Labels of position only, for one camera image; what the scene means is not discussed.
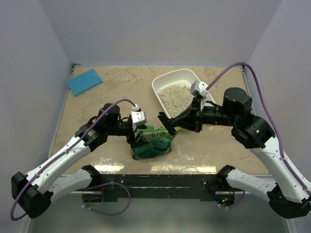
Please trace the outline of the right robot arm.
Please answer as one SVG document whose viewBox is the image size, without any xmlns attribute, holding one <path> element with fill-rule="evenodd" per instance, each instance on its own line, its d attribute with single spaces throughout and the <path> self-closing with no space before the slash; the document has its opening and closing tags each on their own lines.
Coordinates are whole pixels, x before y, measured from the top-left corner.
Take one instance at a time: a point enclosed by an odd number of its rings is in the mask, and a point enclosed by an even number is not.
<svg viewBox="0 0 311 233">
<path fill-rule="evenodd" d="M 290 161 L 281 155 L 279 141 L 268 122 L 251 113 L 252 98 L 243 89 L 231 87 L 224 92 L 221 106 L 201 108 L 200 104 L 201 99 L 194 97 L 184 112 L 168 119 L 164 125 L 169 134 L 175 134 L 175 127 L 198 133 L 203 124 L 229 126 L 232 136 L 256 155 L 274 178 L 269 182 L 226 165 L 207 182 L 208 188 L 227 191 L 232 187 L 249 192 L 286 219 L 306 216 L 311 210 L 308 187 L 301 184 L 300 173 L 291 173 Z"/>
</svg>

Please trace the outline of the black bag clip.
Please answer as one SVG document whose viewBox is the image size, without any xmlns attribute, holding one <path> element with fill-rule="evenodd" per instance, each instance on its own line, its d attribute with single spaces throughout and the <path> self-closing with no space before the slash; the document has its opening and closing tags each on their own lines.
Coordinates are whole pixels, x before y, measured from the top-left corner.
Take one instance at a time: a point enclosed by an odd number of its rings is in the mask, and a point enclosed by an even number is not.
<svg viewBox="0 0 311 233">
<path fill-rule="evenodd" d="M 158 119 L 162 123 L 162 125 L 165 127 L 167 132 L 170 134 L 170 136 L 174 136 L 176 133 L 176 130 L 174 129 L 174 126 L 171 124 L 171 121 L 167 118 L 164 112 L 158 113 Z"/>
</svg>

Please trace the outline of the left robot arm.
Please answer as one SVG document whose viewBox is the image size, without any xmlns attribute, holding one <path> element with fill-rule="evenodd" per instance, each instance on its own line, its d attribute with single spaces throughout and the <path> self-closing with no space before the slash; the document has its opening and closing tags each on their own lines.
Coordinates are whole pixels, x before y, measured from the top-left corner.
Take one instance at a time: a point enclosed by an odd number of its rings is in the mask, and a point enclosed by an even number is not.
<svg viewBox="0 0 311 233">
<path fill-rule="evenodd" d="M 63 173 L 80 159 L 104 144 L 109 136 L 124 136 L 127 143 L 134 147 L 139 141 L 135 135 L 138 128 L 146 126 L 146 115 L 137 104 L 132 105 L 130 116 L 120 117 L 118 103 L 107 103 L 55 155 L 33 170 L 23 174 L 17 172 L 11 178 L 11 193 L 14 199 L 10 218 L 13 221 L 17 206 L 24 216 L 36 218 L 43 214 L 57 199 L 76 190 L 102 190 L 100 172 L 91 165 L 83 166 L 76 173 L 63 176 Z"/>
</svg>

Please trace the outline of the green litter bag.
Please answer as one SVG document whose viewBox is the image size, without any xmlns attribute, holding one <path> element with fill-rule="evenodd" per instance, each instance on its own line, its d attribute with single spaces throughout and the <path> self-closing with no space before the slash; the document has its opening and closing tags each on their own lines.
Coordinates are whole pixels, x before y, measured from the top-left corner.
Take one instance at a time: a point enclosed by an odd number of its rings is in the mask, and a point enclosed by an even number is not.
<svg viewBox="0 0 311 233">
<path fill-rule="evenodd" d="M 132 158 L 145 160 L 169 154 L 172 151 L 173 140 L 181 131 L 180 127 L 174 129 L 174 136 L 170 136 L 165 127 L 155 129 L 154 126 L 146 125 L 145 129 L 140 129 L 143 131 L 143 145 L 130 149 Z"/>
</svg>

